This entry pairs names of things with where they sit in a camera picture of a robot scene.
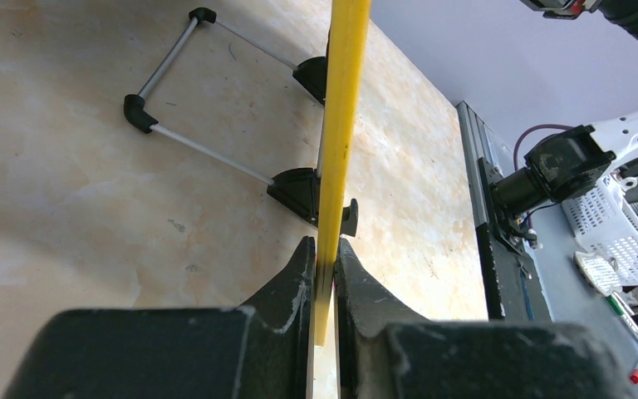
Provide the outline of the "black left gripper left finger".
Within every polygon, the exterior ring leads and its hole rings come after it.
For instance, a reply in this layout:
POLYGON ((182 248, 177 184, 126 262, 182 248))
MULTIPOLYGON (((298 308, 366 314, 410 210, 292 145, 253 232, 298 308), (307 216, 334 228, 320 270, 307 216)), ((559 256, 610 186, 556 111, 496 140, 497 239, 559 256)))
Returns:
POLYGON ((236 307, 82 308, 35 336, 7 398, 307 398, 315 241, 236 307))

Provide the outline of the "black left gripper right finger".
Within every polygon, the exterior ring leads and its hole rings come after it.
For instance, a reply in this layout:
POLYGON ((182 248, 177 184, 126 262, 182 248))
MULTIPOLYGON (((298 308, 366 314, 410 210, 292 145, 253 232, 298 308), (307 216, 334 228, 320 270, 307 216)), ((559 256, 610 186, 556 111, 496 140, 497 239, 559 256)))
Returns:
POLYGON ((361 264, 335 264, 342 398, 632 398, 611 349, 572 323, 436 322, 361 264))

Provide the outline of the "yellow framed whiteboard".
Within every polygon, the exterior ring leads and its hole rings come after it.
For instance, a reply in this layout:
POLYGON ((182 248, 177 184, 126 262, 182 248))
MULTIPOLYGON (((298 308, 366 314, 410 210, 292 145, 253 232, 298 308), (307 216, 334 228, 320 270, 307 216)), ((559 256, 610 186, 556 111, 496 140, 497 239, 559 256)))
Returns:
POLYGON ((313 329, 316 346, 325 344, 329 326, 334 263, 340 238, 370 10, 370 1, 331 3, 314 289, 313 329))

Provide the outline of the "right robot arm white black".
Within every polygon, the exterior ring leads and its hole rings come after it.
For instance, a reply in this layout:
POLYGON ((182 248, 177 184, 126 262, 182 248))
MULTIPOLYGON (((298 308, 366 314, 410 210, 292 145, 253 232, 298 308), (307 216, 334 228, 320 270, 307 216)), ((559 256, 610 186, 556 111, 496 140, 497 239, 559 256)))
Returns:
MULTIPOLYGON (((553 19, 576 19, 601 12, 638 41, 638 1, 528 1, 527 6, 553 19)), ((525 165, 492 183, 495 215, 515 219, 544 202, 560 204, 592 190, 614 169, 638 158, 638 111, 613 120, 576 126, 550 135, 525 156, 525 165)))

